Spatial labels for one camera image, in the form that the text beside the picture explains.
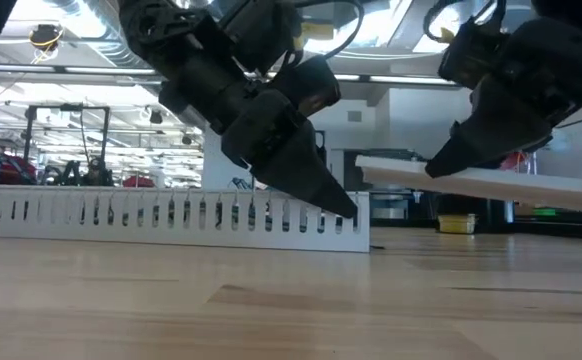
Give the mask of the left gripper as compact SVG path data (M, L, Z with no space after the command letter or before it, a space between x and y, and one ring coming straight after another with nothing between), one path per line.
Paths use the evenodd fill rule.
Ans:
M118 0L128 47L166 81L159 102L192 106L221 134L221 150L258 181L350 219L358 207L318 156L315 130L264 75L291 50L301 16L289 0L238 0L220 19L172 0Z

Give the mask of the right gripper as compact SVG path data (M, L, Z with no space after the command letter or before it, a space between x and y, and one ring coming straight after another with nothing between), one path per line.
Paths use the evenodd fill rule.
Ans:
M582 28L547 17L520 25L500 46L500 80L486 76L472 91L471 115L425 165L430 177L548 143L582 109Z

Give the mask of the white duct cover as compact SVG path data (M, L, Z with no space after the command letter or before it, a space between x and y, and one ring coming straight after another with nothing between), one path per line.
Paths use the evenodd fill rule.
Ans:
M582 211L582 179L478 168L432 178L423 162L368 156L356 165L368 183Z

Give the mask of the white slotted cable duct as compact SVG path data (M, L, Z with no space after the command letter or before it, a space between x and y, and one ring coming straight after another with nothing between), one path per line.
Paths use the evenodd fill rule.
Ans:
M0 237L366 253L350 197L344 219L278 192L0 185Z

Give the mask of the small tape roll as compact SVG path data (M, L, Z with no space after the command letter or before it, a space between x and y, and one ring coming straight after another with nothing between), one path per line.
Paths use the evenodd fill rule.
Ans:
M476 217L467 215L439 215L439 231L448 234L471 235L475 231Z

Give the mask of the ceiling light strip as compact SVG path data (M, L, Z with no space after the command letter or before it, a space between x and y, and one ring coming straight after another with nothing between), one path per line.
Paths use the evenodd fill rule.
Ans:
M77 67L77 66L13 65L13 64L0 64L0 72L31 73L31 74L124 76L124 77L158 76L158 73L156 71L142 68L109 68L109 67ZM433 77L350 75L350 74L335 74L334 77L339 81L353 83L454 86L454 83L450 81Z

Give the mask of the grey cylindrical machine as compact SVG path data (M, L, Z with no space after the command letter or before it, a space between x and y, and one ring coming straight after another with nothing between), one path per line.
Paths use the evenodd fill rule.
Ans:
M406 220L409 202L415 200L411 190L374 190L369 193L372 219Z

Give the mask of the black gantry frame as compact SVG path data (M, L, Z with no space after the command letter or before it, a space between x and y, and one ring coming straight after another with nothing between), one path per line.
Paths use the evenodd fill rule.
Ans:
M112 185L111 171L106 170L106 147L109 133L109 124L111 117L111 108L108 106L87 106L84 103L63 103L59 105L29 105L25 111L26 118L26 129L24 134L24 158L29 159L29 153L31 150L32 143L32 131L33 122L37 119L37 111L39 109L58 109L60 112L77 112L80 115L80 131L82 134L83 145L86 145L86 134L85 126L83 122L83 112L84 110L100 110L104 112L103 128L100 130L101 133L101 150L100 150L100 179L101 184Z

